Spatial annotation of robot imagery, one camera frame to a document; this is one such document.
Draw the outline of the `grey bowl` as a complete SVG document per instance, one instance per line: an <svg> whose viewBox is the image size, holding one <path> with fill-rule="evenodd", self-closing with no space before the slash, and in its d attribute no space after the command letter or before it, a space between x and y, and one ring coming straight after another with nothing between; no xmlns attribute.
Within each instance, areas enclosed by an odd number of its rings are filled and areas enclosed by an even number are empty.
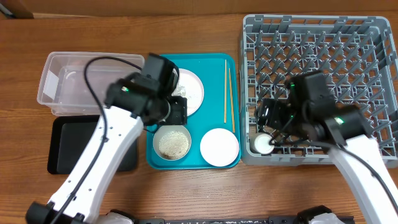
<svg viewBox="0 0 398 224"><path fill-rule="evenodd" d="M177 161L185 157L192 145L191 135L185 126L161 126L154 134L153 148L166 161Z"/></svg>

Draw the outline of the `white cup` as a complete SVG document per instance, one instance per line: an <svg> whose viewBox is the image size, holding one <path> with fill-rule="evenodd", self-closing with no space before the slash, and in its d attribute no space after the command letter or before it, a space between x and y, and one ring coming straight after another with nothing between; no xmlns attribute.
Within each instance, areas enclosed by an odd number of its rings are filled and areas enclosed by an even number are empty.
<svg viewBox="0 0 398 224"><path fill-rule="evenodd" d="M274 150L274 145L270 144L272 136L267 133L256 133L249 138L249 147L253 153L270 154Z"/></svg>

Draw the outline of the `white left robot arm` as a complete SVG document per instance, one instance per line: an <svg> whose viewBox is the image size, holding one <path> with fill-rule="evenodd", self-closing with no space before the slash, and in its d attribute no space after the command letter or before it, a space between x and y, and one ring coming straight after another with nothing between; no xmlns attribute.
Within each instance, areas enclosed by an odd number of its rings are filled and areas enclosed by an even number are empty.
<svg viewBox="0 0 398 224"><path fill-rule="evenodd" d="M47 204L32 203L27 223L96 223L104 195L128 149L145 126L187 122L187 100L172 93L178 71L133 73L108 87L94 133Z"/></svg>

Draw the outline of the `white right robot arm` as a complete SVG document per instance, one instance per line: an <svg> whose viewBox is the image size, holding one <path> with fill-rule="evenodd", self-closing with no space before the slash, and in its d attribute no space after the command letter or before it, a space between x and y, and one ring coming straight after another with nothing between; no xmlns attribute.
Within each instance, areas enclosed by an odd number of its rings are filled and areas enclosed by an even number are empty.
<svg viewBox="0 0 398 224"><path fill-rule="evenodd" d="M397 223L397 186L359 108L338 106L322 71L290 77L286 101L263 98L254 113L260 131L276 133L268 146L322 148L348 183L368 223Z"/></svg>

